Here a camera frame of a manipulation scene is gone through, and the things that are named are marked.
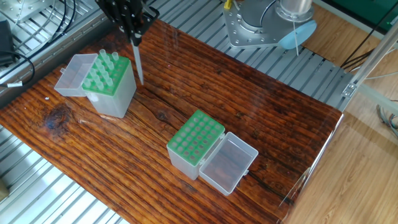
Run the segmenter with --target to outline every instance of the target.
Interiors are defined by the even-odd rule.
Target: transparent lid
[[[233,133],[227,133],[200,167],[200,176],[224,195],[229,195],[248,172],[258,151]]]
[[[54,89],[63,96],[86,96],[81,84],[97,57],[98,54],[74,55]]]

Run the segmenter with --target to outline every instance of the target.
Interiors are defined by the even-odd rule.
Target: white cable
[[[269,5],[266,7],[266,9],[264,10],[264,12],[261,15],[261,19],[260,19],[260,24],[262,24],[262,19],[264,18],[264,15],[266,14],[266,12],[268,11],[268,9],[276,2],[276,0],[273,0],[271,3],[269,3]]]
[[[38,34],[49,22],[50,22],[50,19],[51,19],[51,17],[53,16],[53,14],[54,14],[54,9],[55,9],[55,0],[53,0],[53,3],[52,3],[52,10],[51,10],[51,13],[50,13],[50,15],[49,15],[49,17],[47,18],[47,20],[43,23],[43,25],[41,25],[38,29],[37,29],[37,31],[35,31],[31,36],[35,36],[36,34]],[[51,37],[49,37],[44,43],[42,43],[42,44],[45,44],[45,43],[47,43],[49,40],[50,40],[50,38]],[[16,46],[15,47],[15,50],[17,50],[17,49],[19,49],[22,45],[24,45],[26,42],[28,42],[29,40],[31,40],[31,38],[28,38],[28,39],[26,39],[25,41],[23,41],[22,43],[20,43],[18,46]]]
[[[365,80],[375,79],[375,78],[382,78],[382,77],[387,77],[387,76],[396,75],[396,74],[398,74],[398,72],[393,72],[393,73],[386,74],[386,75],[380,75],[380,76],[378,76],[378,77],[365,78]]]
[[[294,22],[293,22],[293,32],[294,32],[294,41],[296,42],[296,52],[297,52],[297,56],[299,56],[299,45],[297,43],[296,25]]]
[[[19,15],[18,15],[17,21],[15,21],[14,27],[11,29],[11,33],[14,31],[15,27],[17,26],[17,24],[19,22],[19,18],[21,18],[22,10],[24,10],[24,4],[25,4],[25,0],[22,2],[21,10],[19,11]]]
[[[238,6],[238,3],[236,2],[236,0],[234,0],[233,2],[234,2],[234,5],[235,5],[235,8],[236,8],[238,11],[241,10],[241,8]]]

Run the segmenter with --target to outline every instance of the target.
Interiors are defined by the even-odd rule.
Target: wood knot
[[[238,112],[236,113],[235,116],[236,116],[237,118],[241,119],[243,115],[244,115],[244,114],[243,114],[242,112],[238,111]]]
[[[255,129],[255,130],[253,131],[252,136],[253,136],[254,139],[257,139],[257,138],[259,137],[259,134],[260,134],[260,132],[259,132],[257,129]]]
[[[66,104],[57,105],[45,117],[44,125],[52,131],[64,131],[71,117],[72,112]]]
[[[158,112],[157,113],[157,119],[159,119],[161,121],[167,120],[166,114],[164,114],[163,112]]]

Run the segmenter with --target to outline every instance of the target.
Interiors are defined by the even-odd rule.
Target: wooden board
[[[113,30],[80,53],[129,57]],[[140,45],[145,85],[123,119],[59,95],[59,66],[0,112],[0,123],[131,223],[275,223],[341,112],[156,22]],[[170,163],[166,143],[200,109],[259,151],[228,197]]]

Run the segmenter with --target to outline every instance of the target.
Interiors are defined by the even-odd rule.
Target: black cable
[[[370,50],[369,52],[366,52],[365,54],[362,54],[361,56],[352,59],[352,60],[350,61],[350,62],[352,62],[352,63],[350,63],[349,65],[346,65],[346,66],[342,67],[342,69],[346,70],[347,68],[350,68],[350,67],[352,67],[352,66],[355,66],[355,65],[358,64],[359,62],[364,63],[363,60],[365,60],[365,59],[372,53],[372,51],[373,51],[373,50]]]
[[[368,57],[368,56],[373,52],[373,50],[374,50],[374,49],[372,49],[372,50],[370,50],[370,51],[368,51],[368,52],[366,52],[366,53],[363,53],[363,54],[361,54],[360,56],[358,56],[358,57],[356,57],[356,58],[354,58],[354,59],[349,60],[349,61],[347,62],[347,64],[349,64],[349,63],[356,63],[356,62],[358,62],[358,59],[363,59],[363,58]]]
[[[73,12],[72,12],[72,16],[71,16],[71,18],[70,18],[70,20],[69,20],[68,25],[67,25],[66,28],[63,30],[62,35],[64,35],[64,34],[68,31],[70,25],[72,24],[73,18],[75,17],[75,12],[76,12],[76,0],[73,0]]]
[[[32,59],[32,57],[36,56],[39,52],[41,52],[41,50],[43,50],[44,48],[48,47],[52,42],[54,42],[54,41],[58,40],[59,38],[61,38],[61,36],[65,35],[65,34],[66,34],[66,31],[69,29],[69,27],[70,27],[71,24],[72,24],[72,21],[73,21],[73,19],[74,19],[74,17],[75,17],[75,12],[76,12],[76,0],[73,0],[73,12],[72,12],[72,16],[71,16],[71,19],[70,19],[68,25],[66,26],[66,28],[63,30],[63,32],[62,32],[60,35],[58,35],[55,39],[53,38],[54,35],[61,29],[61,26],[62,26],[62,24],[64,23],[65,18],[66,18],[66,16],[67,16],[67,11],[66,11],[67,2],[66,2],[66,0],[64,0],[64,5],[65,5],[65,8],[64,8],[64,13],[63,13],[63,16],[62,16],[61,23],[60,23],[60,25],[58,26],[57,30],[54,32],[54,34],[53,34],[53,36],[52,36],[52,40],[50,40],[50,41],[48,41],[47,43],[45,43],[45,44],[43,45],[43,47],[41,47],[38,51],[36,51],[34,54],[32,54],[31,56],[29,56],[28,58],[26,58],[25,56],[23,56],[23,58],[27,59],[28,62],[30,63],[30,65],[31,65],[32,68],[33,68],[33,71],[34,71],[34,65],[33,65],[33,63],[31,63],[31,61],[30,61],[29,59]],[[10,74],[14,69],[16,69],[17,67],[21,66],[23,63],[24,63],[24,62],[19,63],[19,65],[15,66],[13,69],[11,69],[10,71],[8,71],[6,74],[4,74],[3,76],[1,76],[0,79],[4,78],[6,75]]]
[[[33,79],[34,76],[35,76],[35,66],[34,66],[34,64],[32,63],[32,61],[29,60],[29,58],[27,58],[25,55],[22,55],[22,54],[17,53],[17,52],[10,52],[10,51],[5,51],[5,50],[0,50],[0,52],[2,52],[2,53],[7,53],[7,54],[18,55],[18,56],[22,57],[23,59],[25,59],[25,60],[30,64],[30,66],[32,67],[32,75],[30,76],[30,78],[29,78],[27,81],[22,82],[22,85],[21,85],[21,86],[26,85],[27,83],[29,83],[30,81],[32,81],[32,79]],[[0,84],[0,87],[9,88],[9,84]]]
[[[398,1],[391,7],[390,10],[380,19],[380,21],[376,24],[376,26],[372,29],[372,31],[365,37],[365,39],[358,45],[358,47],[353,51],[353,53],[341,64],[340,67],[345,66],[348,63],[348,60],[362,47],[362,45],[369,39],[372,33],[380,26],[380,24],[384,21],[384,19],[395,9],[398,5]]]
[[[63,5],[64,5],[64,7],[63,7],[63,16],[62,16],[60,25],[57,27],[57,30],[55,30],[54,34],[53,34],[52,37],[51,37],[51,40],[48,41],[47,43],[53,42],[53,39],[54,39],[55,34],[58,33],[58,31],[59,31],[59,30],[61,29],[61,27],[62,27],[62,24],[65,22],[65,19],[67,18],[67,0],[63,0]]]

